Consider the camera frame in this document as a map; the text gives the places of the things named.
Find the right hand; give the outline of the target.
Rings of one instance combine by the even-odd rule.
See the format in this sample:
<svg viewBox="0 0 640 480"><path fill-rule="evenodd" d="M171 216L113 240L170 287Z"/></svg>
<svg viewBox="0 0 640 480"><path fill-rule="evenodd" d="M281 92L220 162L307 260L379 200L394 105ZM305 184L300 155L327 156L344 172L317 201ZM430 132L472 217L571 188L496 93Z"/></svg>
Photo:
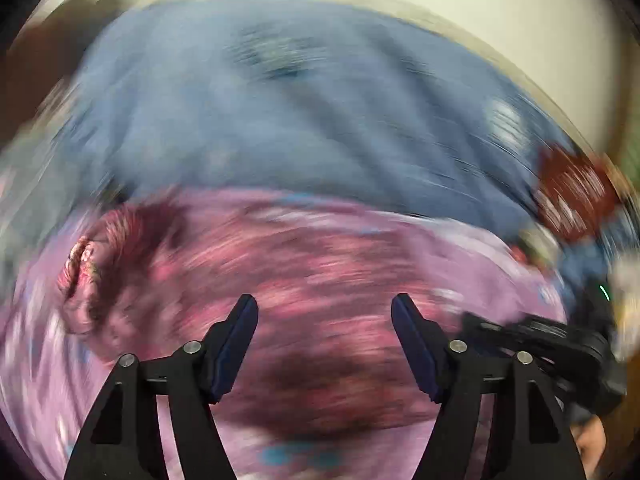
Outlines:
<svg viewBox="0 0 640 480"><path fill-rule="evenodd" d="M578 448L585 475L590 479L605 451L606 437L602 420L598 416L592 416L583 424L571 426L570 432Z"/></svg>

